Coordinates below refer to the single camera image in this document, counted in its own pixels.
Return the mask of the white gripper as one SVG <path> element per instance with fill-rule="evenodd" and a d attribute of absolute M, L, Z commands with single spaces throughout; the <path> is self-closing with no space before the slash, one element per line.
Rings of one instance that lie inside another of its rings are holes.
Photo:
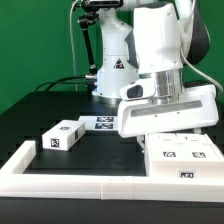
<path fill-rule="evenodd" d="M 136 137 L 145 153 L 145 134 L 193 129 L 202 134 L 201 127 L 213 126 L 219 120 L 213 84 L 187 88 L 173 102 L 156 105 L 152 99 L 152 82 L 138 80 L 120 90 L 118 133 L 121 137 Z"/>

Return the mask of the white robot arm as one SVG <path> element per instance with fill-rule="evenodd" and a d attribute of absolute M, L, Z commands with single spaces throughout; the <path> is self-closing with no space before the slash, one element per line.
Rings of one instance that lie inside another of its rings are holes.
<path fill-rule="evenodd" d="M 190 0 L 130 2 L 134 25 L 121 23 L 110 2 L 90 2 L 103 39 L 103 64 L 96 73 L 93 95 L 119 102 L 121 137 L 212 126 L 218 122 L 215 86 L 186 88 L 182 71 L 187 63 L 192 32 L 176 13 L 194 7 Z"/>

